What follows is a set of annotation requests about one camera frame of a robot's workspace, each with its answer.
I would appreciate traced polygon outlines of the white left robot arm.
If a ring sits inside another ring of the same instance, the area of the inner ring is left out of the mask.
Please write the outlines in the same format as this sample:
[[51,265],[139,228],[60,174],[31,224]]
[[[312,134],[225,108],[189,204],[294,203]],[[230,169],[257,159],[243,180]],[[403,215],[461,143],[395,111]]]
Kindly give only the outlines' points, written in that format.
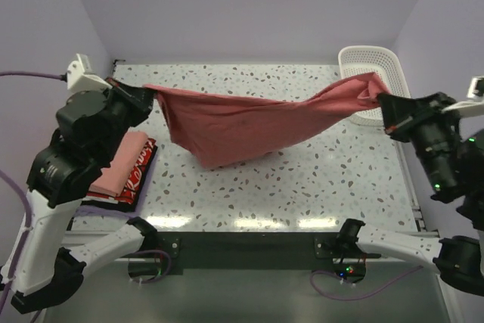
[[66,248],[67,226],[91,184],[113,160],[127,131],[143,123],[154,104],[151,90],[108,80],[101,91],[81,91],[57,111],[50,144],[33,161],[23,227],[1,270],[2,302],[28,314],[71,298],[93,272],[123,256],[151,255],[157,230],[142,218],[82,246]]

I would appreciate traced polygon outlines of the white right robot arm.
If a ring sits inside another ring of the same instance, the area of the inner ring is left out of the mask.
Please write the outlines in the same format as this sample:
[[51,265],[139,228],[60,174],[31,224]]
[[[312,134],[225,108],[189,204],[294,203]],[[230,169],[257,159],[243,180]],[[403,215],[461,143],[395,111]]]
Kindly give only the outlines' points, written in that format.
[[431,200],[459,200],[459,215],[470,221],[476,238],[419,238],[347,219],[337,233],[341,256],[380,254],[435,272],[461,292],[483,295],[483,132],[463,138],[460,121],[483,114],[483,99],[455,101],[444,93],[424,98],[377,97],[385,133],[409,143],[432,188]]

